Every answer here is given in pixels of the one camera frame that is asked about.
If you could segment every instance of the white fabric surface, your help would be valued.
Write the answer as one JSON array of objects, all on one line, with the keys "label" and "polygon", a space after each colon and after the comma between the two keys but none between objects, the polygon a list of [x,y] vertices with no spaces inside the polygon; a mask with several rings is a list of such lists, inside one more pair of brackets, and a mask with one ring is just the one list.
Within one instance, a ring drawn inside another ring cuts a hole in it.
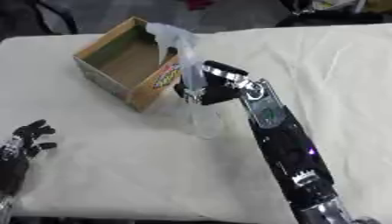
[{"label": "white fabric surface", "polygon": [[[138,114],[84,80],[72,54],[97,35],[0,45],[0,136],[39,118],[59,148],[32,166],[20,214],[295,223],[237,101],[221,136],[184,131],[167,91]],[[355,217],[392,221],[392,26],[203,35],[206,59],[268,79],[304,125]]]}]

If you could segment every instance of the chair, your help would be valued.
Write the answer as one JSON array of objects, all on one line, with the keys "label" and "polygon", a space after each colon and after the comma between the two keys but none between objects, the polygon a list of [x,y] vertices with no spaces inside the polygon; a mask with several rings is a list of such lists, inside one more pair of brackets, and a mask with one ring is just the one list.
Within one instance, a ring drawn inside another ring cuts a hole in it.
[{"label": "chair", "polygon": [[276,27],[315,25],[368,25],[385,23],[379,13],[363,13],[363,1],[339,7],[335,10],[314,10],[312,0],[280,0],[291,14],[276,24]]},{"label": "chair", "polygon": [[42,8],[58,15],[69,33],[78,33],[78,27],[68,9],[42,0],[0,0],[0,40],[15,36],[60,34],[46,24]]}]

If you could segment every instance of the purple light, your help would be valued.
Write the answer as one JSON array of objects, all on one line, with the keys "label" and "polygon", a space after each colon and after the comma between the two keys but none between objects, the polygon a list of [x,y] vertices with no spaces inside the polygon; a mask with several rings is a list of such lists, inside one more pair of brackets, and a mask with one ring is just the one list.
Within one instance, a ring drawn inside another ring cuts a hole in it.
[{"label": "purple light", "polygon": [[313,148],[310,148],[308,152],[309,152],[309,155],[316,154],[316,151]]}]

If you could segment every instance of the floor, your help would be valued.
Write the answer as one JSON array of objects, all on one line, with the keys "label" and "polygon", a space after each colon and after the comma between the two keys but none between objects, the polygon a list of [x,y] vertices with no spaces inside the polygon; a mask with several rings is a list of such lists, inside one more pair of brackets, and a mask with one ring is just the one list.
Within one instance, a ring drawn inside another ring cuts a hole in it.
[{"label": "floor", "polygon": [[[180,0],[46,1],[70,9],[81,33],[106,32],[131,16],[192,32],[224,32],[273,27],[289,13],[278,0],[216,0],[206,10],[196,11],[189,11]],[[54,30],[65,30],[54,15],[46,13],[45,18]]]}]

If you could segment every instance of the box label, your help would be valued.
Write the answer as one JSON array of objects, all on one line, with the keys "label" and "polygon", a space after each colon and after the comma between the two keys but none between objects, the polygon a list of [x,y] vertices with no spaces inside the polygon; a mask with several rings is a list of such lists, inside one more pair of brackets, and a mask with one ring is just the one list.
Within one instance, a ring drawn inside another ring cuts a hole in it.
[{"label": "box label", "polygon": [[157,77],[153,88],[162,88],[170,85],[172,81],[180,74],[179,64],[167,65],[164,71]]}]

